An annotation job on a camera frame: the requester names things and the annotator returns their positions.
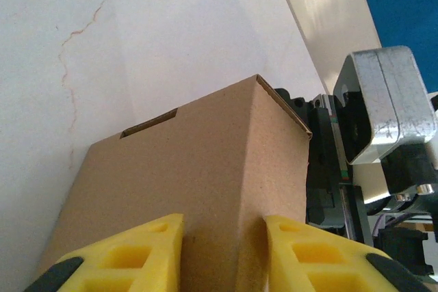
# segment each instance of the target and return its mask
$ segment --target wooden surface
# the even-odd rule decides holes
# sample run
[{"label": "wooden surface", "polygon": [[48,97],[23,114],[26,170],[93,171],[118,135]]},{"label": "wooden surface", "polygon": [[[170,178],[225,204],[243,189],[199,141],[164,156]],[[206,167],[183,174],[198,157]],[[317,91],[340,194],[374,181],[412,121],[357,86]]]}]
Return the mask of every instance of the wooden surface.
[{"label": "wooden surface", "polygon": [[366,0],[287,1],[330,93],[347,54],[381,46]]}]

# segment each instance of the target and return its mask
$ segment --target cardboard box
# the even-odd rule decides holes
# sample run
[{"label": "cardboard box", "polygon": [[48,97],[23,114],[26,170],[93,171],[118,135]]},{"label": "cardboard box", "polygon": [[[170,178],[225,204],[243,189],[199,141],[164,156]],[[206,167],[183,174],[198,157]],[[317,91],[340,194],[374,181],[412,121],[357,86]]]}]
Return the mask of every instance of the cardboard box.
[{"label": "cardboard box", "polygon": [[90,147],[39,272],[63,254],[185,215],[181,291],[263,291],[265,215],[305,220],[311,133],[254,76]]}]

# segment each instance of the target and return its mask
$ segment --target blue surface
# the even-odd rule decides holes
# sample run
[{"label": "blue surface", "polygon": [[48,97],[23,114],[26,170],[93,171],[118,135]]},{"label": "blue surface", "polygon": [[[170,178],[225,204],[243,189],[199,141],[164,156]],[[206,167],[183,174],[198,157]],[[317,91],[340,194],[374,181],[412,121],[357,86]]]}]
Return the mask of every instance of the blue surface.
[{"label": "blue surface", "polygon": [[367,2],[382,46],[408,46],[428,92],[438,91],[438,0]]}]

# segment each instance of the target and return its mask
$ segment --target cardboard slot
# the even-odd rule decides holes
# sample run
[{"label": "cardboard slot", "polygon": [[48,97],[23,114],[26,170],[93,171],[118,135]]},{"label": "cardboard slot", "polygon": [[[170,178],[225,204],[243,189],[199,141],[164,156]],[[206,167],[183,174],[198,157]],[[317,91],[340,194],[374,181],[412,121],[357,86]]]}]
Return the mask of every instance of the cardboard slot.
[{"label": "cardboard slot", "polygon": [[177,115],[178,108],[173,109],[172,111],[169,111],[165,114],[162,114],[152,120],[137,124],[136,126],[133,126],[131,128],[125,129],[121,134],[120,138],[125,138],[130,135],[133,135],[134,133],[138,133],[139,131],[151,128],[153,126],[156,126],[157,124],[163,123],[164,121],[170,120],[174,118]]}]

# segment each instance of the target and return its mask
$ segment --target white wall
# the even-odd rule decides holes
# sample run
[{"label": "white wall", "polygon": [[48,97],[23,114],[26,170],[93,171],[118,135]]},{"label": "white wall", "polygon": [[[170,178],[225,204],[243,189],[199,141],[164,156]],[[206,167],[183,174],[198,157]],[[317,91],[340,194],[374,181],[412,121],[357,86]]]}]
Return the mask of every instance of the white wall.
[{"label": "white wall", "polygon": [[285,0],[0,0],[0,290],[29,281],[91,143],[256,73],[322,85]]}]

